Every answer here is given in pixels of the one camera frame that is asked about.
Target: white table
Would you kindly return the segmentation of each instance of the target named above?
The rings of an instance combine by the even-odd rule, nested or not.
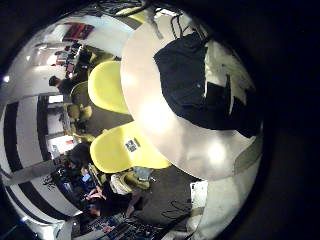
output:
[[[178,168],[206,180],[232,176],[235,159],[254,137],[201,128],[175,115],[162,96],[160,74],[153,59],[174,40],[170,17],[162,16],[157,23],[164,39],[159,40],[150,25],[143,24],[131,35],[122,53],[121,83],[129,111],[149,141]]]

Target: chair backrest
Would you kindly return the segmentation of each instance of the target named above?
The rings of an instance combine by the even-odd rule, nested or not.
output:
[[[72,98],[73,96],[84,92],[88,92],[88,81],[81,82],[75,85],[70,92],[70,96]]]
[[[91,106],[81,108],[80,111],[80,122],[85,122],[91,118],[93,112]]]
[[[121,88],[120,62],[108,61],[96,66],[89,76],[88,93],[96,106],[129,114]]]
[[[137,8],[126,8],[126,9],[119,11],[118,14],[129,13],[129,12],[132,12],[133,10],[136,10],[136,9]],[[144,11],[141,11],[136,14],[130,15],[129,18],[132,18],[132,19],[138,21],[139,23],[143,24],[146,19],[146,13]]]
[[[170,162],[140,133],[135,122],[104,131],[90,146],[96,167],[106,173],[116,173],[139,166],[166,168]]]
[[[78,120],[80,118],[80,107],[76,104],[70,104],[67,106],[67,112],[69,117]]]
[[[82,133],[82,134],[77,134],[75,132],[72,133],[72,136],[77,138],[78,140],[80,140],[80,142],[83,142],[83,140],[85,142],[93,142],[95,137],[92,136],[91,134],[89,133]]]

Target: ceiling light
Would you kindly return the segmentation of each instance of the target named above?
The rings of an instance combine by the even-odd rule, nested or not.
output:
[[[28,216],[24,216],[23,218],[21,218],[21,222],[25,222],[25,221],[27,221],[29,218],[28,218]]]
[[[9,75],[4,76],[2,80],[3,80],[4,82],[9,82],[9,81],[10,81],[10,76],[9,76]]]
[[[55,64],[56,61],[57,61],[57,56],[56,56],[56,55],[51,55],[51,56],[47,59],[47,65]]]

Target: floor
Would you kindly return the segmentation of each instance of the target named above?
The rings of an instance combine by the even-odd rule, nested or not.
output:
[[[107,111],[95,106],[87,93],[77,96],[75,102],[92,107],[93,114],[87,122],[87,132],[93,136],[98,136],[103,129],[110,129],[133,121],[130,115]],[[165,226],[174,218],[186,214],[185,211],[177,210],[174,206],[185,210],[191,208],[190,183],[196,178],[175,166],[154,170],[151,176],[154,181],[151,182],[150,189],[142,194],[143,209],[136,211],[134,216],[149,224]],[[176,226],[178,230],[184,228],[185,221]]]

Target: man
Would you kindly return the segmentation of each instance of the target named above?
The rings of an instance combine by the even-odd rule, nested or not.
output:
[[[80,82],[88,80],[87,71],[80,71],[72,76],[72,78],[60,79],[56,76],[52,76],[49,79],[49,86],[56,87],[62,94],[70,94],[72,88]]]
[[[141,190],[121,195],[114,193],[108,182],[104,184],[102,189],[97,186],[86,199],[97,200],[88,206],[89,213],[96,217],[109,217],[121,212],[125,212],[125,216],[130,217],[135,210],[142,210],[143,204]]]
[[[85,166],[87,167],[89,163],[92,163],[90,155],[90,143],[82,142],[78,143],[71,151],[69,158],[78,169]]]

